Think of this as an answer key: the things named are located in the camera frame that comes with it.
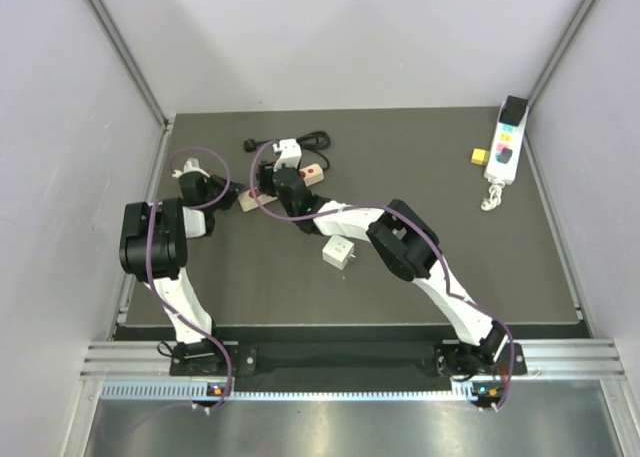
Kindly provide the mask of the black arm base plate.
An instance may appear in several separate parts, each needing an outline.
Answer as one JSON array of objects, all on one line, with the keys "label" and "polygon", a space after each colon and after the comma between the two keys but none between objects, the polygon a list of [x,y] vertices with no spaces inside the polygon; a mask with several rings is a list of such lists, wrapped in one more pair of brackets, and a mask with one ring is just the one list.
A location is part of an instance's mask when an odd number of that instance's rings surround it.
[{"label": "black arm base plate", "polygon": [[522,347],[506,343],[497,352],[468,344],[431,342],[245,342],[220,350],[212,342],[162,341],[156,351],[170,359],[172,376],[253,377],[276,370],[411,370],[427,377],[462,377],[526,373]]}]

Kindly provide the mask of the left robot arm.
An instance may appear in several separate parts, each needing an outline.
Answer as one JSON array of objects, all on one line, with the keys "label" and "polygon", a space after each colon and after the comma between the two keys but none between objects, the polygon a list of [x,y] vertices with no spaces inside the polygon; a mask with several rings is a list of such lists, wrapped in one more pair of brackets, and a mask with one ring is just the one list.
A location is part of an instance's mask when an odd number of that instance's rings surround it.
[{"label": "left robot arm", "polygon": [[171,359],[170,374],[225,375],[230,356],[190,282],[188,241],[211,236],[215,212],[230,209],[245,186],[201,170],[180,171],[177,179],[180,197],[124,207],[119,261],[125,273],[161,299],[173,325],[176,344],[157,346]]}]

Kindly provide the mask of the white cube socket adapter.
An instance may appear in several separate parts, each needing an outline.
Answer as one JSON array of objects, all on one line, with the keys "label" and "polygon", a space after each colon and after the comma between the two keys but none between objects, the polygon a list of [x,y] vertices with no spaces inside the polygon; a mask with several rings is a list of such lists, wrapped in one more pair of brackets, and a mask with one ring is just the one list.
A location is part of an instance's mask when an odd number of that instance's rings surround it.
[{"label": "white cube socket adapter", "polygon": [[322,249],[322,259],[327,264],[344,270],[355,256],[355,244],[342,236],[331,236]]}]

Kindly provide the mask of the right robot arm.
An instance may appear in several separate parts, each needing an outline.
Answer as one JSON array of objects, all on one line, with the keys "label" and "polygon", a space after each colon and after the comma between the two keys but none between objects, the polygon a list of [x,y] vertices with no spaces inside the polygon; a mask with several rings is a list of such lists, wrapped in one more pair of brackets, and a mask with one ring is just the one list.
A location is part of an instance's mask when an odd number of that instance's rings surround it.
[{"label": "right robot arm", "polygon": [[348,205],[321,197],[306,185],[297,164],[262,161],[251,182],[278,199],[280,220],[306,234],[367,242],[395,277],[416,285],[440,309],[460,341],[450,376],[470,378],[499,370],[508,382],[515,370],[515,342],[509,327],[479,307],[460,282],[428,225],[403,201],[385,206]]}]

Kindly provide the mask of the beige power strip red sockets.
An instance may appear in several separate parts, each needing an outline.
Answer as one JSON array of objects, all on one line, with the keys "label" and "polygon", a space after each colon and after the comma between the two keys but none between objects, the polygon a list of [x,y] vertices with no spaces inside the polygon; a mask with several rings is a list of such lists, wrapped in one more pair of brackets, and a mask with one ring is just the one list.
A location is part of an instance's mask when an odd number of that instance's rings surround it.
[{"label": "beige power strip red sockets", "polygon": [[[307,187],[315,185],[324,179],[324,171],[317,163],[302,167],[299,173]],[[237,201],[243,212],[250,212],[257,209],[259,207],[259,203],[267,205],[271,202],[277,201],[277,198],[266,194],[259,194],[257,197],[254,197],[253,192],[247,190],[239,195]]]}]

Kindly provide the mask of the white power strip coloured sockets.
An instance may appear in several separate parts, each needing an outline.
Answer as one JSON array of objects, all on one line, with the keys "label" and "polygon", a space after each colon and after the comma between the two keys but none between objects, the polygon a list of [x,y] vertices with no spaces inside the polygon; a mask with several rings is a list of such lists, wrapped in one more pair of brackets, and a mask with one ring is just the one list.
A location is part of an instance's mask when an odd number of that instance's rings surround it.
[{"label": "white power strip coloured sockets", "polygon": [[[514,182],[517,174],[517,168],[519,158],[522,150],[522,144],[524,139],[524,132],[526,129],[527,118],[529,114],[529,102],[528,110],[525,117],[522,119],[519,126],[510,126],[499,122],[498,114],[496,127],[489,149],[489,159],[485,166],[484,177],[493,182],[499,180],[506,185],[510,185]],[[509,147],[513,150],[513,156],[507,164],[501,164],[496,161],[497,150],[501,147]]]}]

